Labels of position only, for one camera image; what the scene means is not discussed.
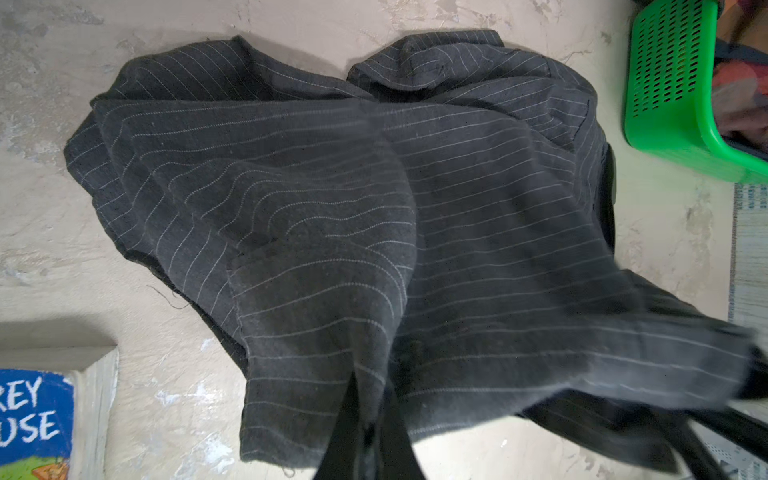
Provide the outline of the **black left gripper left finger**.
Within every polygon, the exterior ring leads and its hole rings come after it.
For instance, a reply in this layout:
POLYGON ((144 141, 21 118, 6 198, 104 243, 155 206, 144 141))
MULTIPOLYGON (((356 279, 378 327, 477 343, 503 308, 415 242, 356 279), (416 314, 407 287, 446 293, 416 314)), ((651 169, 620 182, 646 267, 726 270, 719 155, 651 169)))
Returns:
POLYGON ((357 379, 355 374, 352 374, 328 446, 313 479, 364 479, 364 445, 365 433, 360 420, 357 379))

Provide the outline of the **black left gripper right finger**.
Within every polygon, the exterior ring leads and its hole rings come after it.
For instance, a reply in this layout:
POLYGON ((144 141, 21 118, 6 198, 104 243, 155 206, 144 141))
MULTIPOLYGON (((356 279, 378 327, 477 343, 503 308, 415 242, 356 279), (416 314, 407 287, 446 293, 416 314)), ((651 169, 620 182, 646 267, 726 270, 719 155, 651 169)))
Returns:
POLYGON ((375 479, 425 480, 399 409, 396 393, 384 390, 374 440, 375 479))

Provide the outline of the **grey pinstriped long sleeve shirt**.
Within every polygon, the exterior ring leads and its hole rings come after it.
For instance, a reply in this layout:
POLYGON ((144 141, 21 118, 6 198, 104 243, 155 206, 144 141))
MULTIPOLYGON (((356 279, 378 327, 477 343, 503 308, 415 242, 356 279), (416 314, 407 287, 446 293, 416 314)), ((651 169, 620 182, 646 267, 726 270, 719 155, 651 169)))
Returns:
POLYGON ((367 478, 388 384, 412 444, 517 415, 667 472, 661 418, 767 395, 751 332, 616 264, 591 84, 492 31, 345 79, 189 44, 90 107, 67 170, 241 369, 245 461, 319 467, 352 374, 367 478))

